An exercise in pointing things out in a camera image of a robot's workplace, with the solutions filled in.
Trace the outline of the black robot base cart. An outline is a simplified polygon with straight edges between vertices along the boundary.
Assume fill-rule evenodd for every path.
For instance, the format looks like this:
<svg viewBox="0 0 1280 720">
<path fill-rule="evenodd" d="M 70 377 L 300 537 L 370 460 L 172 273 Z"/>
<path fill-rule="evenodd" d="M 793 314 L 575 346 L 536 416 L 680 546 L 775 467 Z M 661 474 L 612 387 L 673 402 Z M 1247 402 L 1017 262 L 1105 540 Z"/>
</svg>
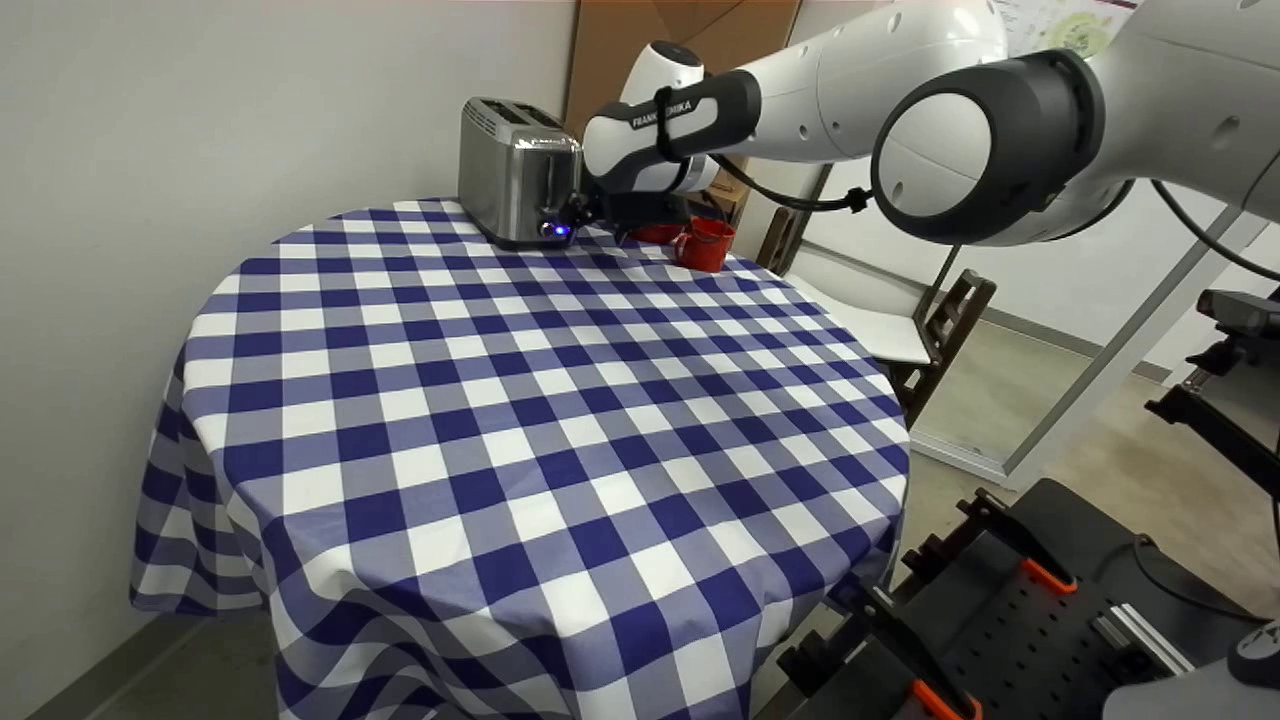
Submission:
<svg viewBox="0 0 1280 720">
<path fill-rule="evenodd" d="M 976 492 L 779 656 L 788 720 L 1280 720 L 1275 625 L 1083 497 Z"/>
</svg>

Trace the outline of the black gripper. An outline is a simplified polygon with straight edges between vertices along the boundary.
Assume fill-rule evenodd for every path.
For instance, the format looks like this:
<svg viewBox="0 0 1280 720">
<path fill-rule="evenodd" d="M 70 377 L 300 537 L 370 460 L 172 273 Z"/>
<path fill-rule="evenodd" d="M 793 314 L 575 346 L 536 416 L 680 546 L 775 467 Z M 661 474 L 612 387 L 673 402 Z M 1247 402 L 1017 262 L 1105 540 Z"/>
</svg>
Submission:
<svg viewBox="0 0 1280 720">
<path fill-rule="evenodd" d="M 666 191 L 632 191 L 632 195 L 591 191 L 588 209 L 591 209 L 591 219 L 620 241 L 638 241 L 644 225 L 691 219 L 691 203 L 686 195 L 666 195 Z"/>
</svg>

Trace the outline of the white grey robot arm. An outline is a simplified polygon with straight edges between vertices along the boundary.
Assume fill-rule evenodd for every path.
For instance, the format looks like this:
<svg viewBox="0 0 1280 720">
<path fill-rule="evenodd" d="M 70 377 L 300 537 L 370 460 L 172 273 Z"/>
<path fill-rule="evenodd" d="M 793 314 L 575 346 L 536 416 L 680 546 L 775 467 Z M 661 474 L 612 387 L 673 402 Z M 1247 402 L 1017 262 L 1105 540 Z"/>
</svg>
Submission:
<svg viewBox="0 0 1280 720">
<path fill-rule="evenodd" d="M 1142 0 L 1096 52 L 1014 52 L 991 0 L 885 0 L 793 50 L 583 123 L 608 195 L 668 195 L 703 158 L 860 162 L 917 241 L 1028 243 L 1136 180 L 1280 218 L 1280 0 Z"/>
</svg>

